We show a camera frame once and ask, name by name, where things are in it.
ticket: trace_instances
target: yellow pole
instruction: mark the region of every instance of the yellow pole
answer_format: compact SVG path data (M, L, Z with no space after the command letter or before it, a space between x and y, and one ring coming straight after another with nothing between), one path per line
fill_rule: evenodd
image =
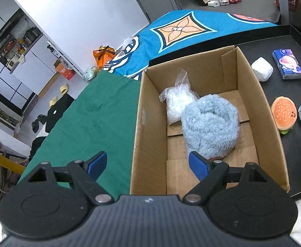
M25 170L24 166L17 164L15 162L10 161L4 156L0 155L0 166L7 168L15 173L22 174Z

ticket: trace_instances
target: green cloth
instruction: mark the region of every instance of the green cloth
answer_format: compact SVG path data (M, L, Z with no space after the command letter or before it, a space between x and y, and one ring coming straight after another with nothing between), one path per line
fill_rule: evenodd
M27 166L42 161L53 167L107 153L97 183L115 199L129 194L140 81L100 71L65 111Z

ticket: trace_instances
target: orange gift bag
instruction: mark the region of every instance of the orange gift bag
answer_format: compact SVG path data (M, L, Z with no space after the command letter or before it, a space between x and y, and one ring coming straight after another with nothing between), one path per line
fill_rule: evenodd
M103 65L114 58L115 50L109 47L109 45L100 46L99 50L93 51L93 56L97 62L99 69L102 69Z

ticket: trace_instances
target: blue blanket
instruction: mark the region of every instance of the blue blanket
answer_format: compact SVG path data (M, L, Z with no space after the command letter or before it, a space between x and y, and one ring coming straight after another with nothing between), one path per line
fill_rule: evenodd
M172 11L139 32L103 70L140 80L151 59L224 35L271 26L276 24L236 14Z

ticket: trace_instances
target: tissue packet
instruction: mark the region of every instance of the tissue packet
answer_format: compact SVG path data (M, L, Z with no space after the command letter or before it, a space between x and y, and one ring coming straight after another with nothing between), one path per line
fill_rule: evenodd
M273 58L279 68L282 79L301 78L301 67L290 49L274 50Z

